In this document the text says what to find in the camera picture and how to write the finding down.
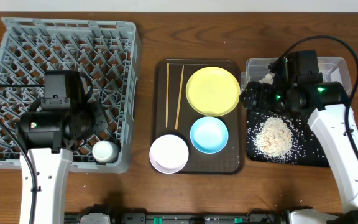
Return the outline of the white cup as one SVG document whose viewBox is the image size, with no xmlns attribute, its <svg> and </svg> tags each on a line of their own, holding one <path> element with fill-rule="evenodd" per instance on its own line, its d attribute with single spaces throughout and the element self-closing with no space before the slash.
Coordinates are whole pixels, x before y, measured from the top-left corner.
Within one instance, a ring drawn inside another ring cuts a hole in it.
<svg viewBox="0 0 358 224">
<path fill-rule="evenodd" d="M 92 148 L 93 157 L 98 163 L 115 162 L 118 159 L 119 148 L 109 141 L 98 141 Z"/>
</svg>

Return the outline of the light blue bowl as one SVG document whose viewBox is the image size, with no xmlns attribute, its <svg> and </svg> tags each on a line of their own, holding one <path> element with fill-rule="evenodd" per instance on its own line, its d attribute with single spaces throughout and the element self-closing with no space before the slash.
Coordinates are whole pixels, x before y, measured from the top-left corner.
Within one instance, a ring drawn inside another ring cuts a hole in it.
<svg viewBox="0 0 358 224">
<path fill-rule="evenodd" d="M 204 154 L 222 151 L 228 140 L 228 128 L 218 118 L 205 116 L 197 119 L 191 126 L 190 141 L 199 152 Z"/>
</svg>

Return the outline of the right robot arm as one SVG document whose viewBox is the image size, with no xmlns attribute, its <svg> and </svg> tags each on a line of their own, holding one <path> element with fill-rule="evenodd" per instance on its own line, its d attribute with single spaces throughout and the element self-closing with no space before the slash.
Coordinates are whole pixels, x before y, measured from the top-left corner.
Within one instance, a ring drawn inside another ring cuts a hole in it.
<svg viewBox="0 0 358 224">
<path fill-rule="evenodd" d="M 239 99 L 248 110 L 301 113 L 334 174 L 342 215 L 298 208 L 287 213 L 287 222 L 358 223 L 358 129 L 343 86 L 339 82 L 326 82 L 280 89 L 267 83 L 249 82 Z"/>
</svg>

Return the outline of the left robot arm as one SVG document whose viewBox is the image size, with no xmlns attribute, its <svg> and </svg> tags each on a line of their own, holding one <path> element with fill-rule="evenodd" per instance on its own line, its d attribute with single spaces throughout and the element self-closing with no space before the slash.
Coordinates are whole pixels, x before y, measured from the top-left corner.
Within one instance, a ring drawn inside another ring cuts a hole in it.
<svg viewBox="0 0 358 224">
<path fill-rule="evenodd" d="M 49 108 L 33 102 L 16 124 L 25 151 L 20 156 L 20 223 L 63 223 L 68 173 L 76 142 L 108 127 L 100 102 L 63 103 Z"/>
</svg>

